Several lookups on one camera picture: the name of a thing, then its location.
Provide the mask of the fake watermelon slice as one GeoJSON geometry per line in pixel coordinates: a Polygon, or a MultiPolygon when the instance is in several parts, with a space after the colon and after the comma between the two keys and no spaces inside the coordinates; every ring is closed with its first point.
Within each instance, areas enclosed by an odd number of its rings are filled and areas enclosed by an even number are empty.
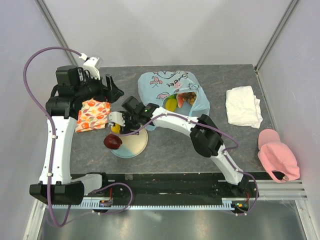
{"type": "Polygon", "coordinates": [[[185,95],[183,93],[177,94],[176,101],[177,101],[177,107],[182,108],[183,104],[186,101],[185,95]]]}

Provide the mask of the light blue plastic bag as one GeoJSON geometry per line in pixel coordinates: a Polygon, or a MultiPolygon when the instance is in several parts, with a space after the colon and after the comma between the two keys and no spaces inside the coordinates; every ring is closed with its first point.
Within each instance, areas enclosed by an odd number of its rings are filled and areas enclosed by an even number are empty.
{"type": "Polygon", "coordinates": [[[170,95],[195,92],[196,100],[193,105],[184,102],[182,108],[176,107],[174,113],[200,117],[210,112],[210,103],[195,75],[191,72],[153,71],[142,74],[138,81],[138,94],[142,103],[149,103],[165,108],[167,97],[170,95]]]}

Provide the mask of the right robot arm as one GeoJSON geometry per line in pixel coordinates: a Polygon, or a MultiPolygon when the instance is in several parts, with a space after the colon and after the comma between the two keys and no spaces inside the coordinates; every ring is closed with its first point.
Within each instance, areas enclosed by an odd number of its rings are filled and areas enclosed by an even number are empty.
{"type": "Polygon", "coordinates": [[[219,130],[208,115],[185,116],[154,103],[143,105],[133,96],[128,97],[122,107],[123,111],[114,114],[121,135],[138,133],[147,126],[182,133],[190,138],[194,150],[200,156],[210,158],[215,163],[229,183],[229,191],[233,196],[240,197],[247,191],[249,178],[236,165],[222,138],[230,136],[219,130]]]}

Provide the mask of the red fake apple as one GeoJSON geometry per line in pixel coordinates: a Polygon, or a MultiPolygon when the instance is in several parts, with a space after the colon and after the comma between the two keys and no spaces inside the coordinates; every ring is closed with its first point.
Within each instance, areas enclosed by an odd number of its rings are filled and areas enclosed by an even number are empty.
{"type": "Polygon", "coordinates": [[[123,142],[120,139],[120,137],[110,133],[104,138],[103,144],[108,149],[117,150],[120,148],[120,146],[123,144],[123,142]]]}

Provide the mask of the yellow fake lemon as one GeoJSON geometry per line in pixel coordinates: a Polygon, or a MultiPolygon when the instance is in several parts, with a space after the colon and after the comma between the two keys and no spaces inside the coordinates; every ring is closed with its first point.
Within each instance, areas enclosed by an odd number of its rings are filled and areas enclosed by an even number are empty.
{"type": "Polygon", "coordinates": [[[111,131],[115,134],[120,134],[121,132],[121,126],[119,124],[115,124],[111,127],[111,131]]]}

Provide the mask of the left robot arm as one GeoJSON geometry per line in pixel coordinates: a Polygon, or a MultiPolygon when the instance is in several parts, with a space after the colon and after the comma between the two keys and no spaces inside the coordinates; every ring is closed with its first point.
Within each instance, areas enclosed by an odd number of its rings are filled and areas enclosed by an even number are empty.
{"type": "Polygon", "coordinates": [[[47,205],[79,205],[92,191],[99,197],[110,191],[104,173],[90,172],[72,179],[71,148],[79,111],[87,100],[114,103],[124,92],[111,75],[96,77],[74,65],[58,67],[55,75],[57,84],[45,104],[49,119],[44,165],[38,183],[30,185],[29,194],[47,205]]]}

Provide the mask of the yellow fake mango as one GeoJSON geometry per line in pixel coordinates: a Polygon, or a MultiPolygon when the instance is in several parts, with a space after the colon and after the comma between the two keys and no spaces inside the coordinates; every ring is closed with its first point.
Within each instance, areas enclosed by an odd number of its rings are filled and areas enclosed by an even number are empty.
{"type": "Polygon", "coordinates": [[[175,98],[170,98],[165,103],[165,109],[170,112],[174,112],[177,108],[177,105],[177,100],[175,98]]]}

